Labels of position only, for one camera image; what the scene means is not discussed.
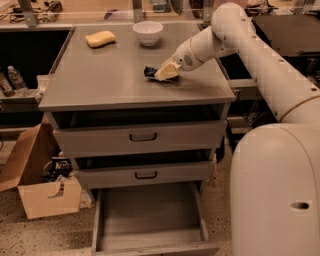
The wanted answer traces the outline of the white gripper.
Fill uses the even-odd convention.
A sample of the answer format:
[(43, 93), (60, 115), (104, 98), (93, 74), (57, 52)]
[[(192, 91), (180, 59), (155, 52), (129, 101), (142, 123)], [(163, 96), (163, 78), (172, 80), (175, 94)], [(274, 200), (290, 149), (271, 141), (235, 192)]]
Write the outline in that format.
[(182, 43), (168, 59), (166, 59), (155, 73), (155, 78), (158, 81), (173, 79), (179, 75), (179, 69), (174, 65), (177, 63), (183, 71), (192, 71), (200, 67), (202, 63), (197, 59), (191, 47), (191, 40)]

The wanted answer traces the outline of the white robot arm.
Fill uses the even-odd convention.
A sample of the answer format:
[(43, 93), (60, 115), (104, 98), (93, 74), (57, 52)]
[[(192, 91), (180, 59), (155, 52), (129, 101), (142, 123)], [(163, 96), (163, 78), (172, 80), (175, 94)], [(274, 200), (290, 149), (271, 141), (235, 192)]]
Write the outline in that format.
[(232, 2), (155, 76), (163, 81), (229, 53), (240, 57), (276, 119), (248, 132), (233, 153), (233, 256), (320, 256), (319, 89), (259, 38)]

